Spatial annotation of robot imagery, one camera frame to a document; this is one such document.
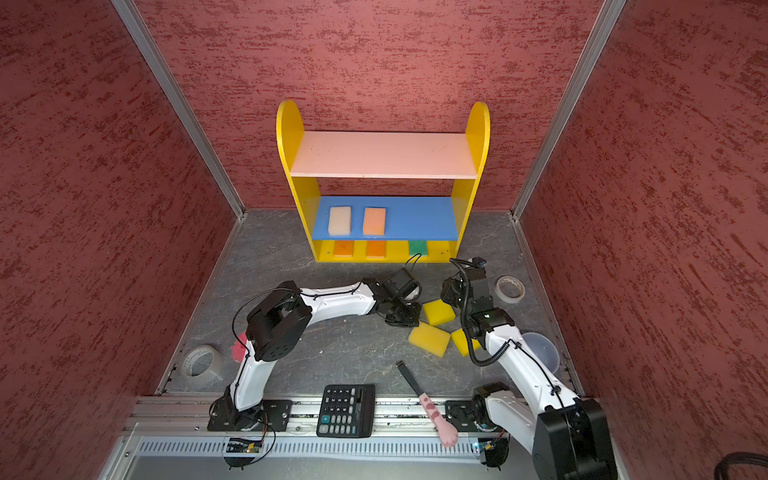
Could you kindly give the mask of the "peach orange sponge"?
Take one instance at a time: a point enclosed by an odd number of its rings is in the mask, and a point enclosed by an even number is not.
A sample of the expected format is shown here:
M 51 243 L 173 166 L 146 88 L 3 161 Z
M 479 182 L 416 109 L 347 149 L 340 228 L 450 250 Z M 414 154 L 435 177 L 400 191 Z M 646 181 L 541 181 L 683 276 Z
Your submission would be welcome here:
M 364 213 L 363 234 L 365 236 L 384 236 L 386 233 L 387 210 L 381 207 L 367 207 Z

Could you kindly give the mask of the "green scrub sponge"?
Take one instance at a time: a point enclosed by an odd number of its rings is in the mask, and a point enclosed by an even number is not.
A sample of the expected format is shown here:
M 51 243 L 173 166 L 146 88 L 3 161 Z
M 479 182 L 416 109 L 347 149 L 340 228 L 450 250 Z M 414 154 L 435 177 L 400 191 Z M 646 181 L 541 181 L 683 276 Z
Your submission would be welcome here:
M 424 240 L 410 240 L 408 242 L 409 256 L 426 256 L 428 254 L 428 244 Z

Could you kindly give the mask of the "pale pink sponge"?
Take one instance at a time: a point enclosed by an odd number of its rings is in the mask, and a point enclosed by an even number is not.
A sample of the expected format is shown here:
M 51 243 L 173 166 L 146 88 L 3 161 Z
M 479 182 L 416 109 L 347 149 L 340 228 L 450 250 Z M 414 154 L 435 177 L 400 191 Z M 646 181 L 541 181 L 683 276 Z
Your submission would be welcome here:
M 329 209 L 327 232 L 332 237 L 348 236 L 351 233 L 352 209 L 350 206 L 333 206 Z

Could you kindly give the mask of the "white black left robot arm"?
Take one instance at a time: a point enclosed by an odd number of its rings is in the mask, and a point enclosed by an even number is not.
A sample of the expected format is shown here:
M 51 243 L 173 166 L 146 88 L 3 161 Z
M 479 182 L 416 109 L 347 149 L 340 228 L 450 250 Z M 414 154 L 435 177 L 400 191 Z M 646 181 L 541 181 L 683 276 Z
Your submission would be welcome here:
M 276 362 L 298 344 L 305 330 L 322 321 L 377 315 L 390 326 L 414 327 L 421 315 L 421 284 L 401 269 L 381 281 L 365 277 L 351 285 L 301 288 L 285 281 L 260 293 L 246 317 L 245 349 L 234 380 L 210 409 L 210 420 L 235 428 L 255 422 Z

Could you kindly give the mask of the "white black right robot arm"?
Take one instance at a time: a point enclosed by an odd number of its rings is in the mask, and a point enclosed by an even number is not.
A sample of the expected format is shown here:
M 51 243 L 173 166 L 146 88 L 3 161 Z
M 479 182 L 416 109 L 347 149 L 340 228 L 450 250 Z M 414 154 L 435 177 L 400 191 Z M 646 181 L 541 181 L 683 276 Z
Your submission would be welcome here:
M 530 453 L 540 479 L 616 479 L 599 403 L 566 387 L 534 354 L 511 316 L 494 305 L 483 259 L 449 262 L 458 273 L 443 282 L 440 298 L 458 310 L 469 358 L 478 367 L 500 365 L 525 400 L 491 389 L 480 395 L 480 417 Z

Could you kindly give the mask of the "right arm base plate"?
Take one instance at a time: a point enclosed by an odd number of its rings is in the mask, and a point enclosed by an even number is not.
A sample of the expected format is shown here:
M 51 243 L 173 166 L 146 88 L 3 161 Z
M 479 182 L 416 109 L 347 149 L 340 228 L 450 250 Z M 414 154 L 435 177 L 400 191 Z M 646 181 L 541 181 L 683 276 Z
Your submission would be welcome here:
M 507 397 L 447 400 L 445 417 L 460 433 L 520 433 L 534 428 L 531 412 Z

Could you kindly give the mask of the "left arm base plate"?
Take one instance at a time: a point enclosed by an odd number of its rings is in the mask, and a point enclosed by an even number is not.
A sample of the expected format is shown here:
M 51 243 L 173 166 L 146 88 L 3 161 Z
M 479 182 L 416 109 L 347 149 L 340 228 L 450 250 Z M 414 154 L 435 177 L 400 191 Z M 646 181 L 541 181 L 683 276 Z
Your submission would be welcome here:
M 255 407 L 237 411 L 228 397 L 214 401 L 209 408 L 207 430 L 210 432 L 255 432 L 272 429 L 284 432 L 293 402 L 264 400 Z

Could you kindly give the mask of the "yellow orange scrub sponge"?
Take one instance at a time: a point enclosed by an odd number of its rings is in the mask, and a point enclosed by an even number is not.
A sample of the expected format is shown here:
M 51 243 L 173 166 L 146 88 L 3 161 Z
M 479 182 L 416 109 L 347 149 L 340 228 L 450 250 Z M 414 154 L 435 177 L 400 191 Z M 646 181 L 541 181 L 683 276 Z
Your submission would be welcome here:
M 336 240 L 334 242 L 334 258 L 352 258 L 354 256 L 355 242 L 352 240 Z

